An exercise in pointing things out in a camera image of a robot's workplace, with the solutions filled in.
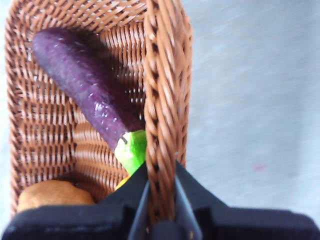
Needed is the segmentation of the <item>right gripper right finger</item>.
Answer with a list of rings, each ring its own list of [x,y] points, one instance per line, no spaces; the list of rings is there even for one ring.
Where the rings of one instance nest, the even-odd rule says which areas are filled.
[[[289,210],[230,207],[176,163],[178,177],[205,240],[318,240],[320,230]]]

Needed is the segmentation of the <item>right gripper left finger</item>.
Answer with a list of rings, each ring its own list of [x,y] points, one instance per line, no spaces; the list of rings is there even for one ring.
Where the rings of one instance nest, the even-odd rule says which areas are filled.
[[[118,190],[97,204],[46,205],[18,213],[4,240],[125,240],[145,185],[143,164]]]

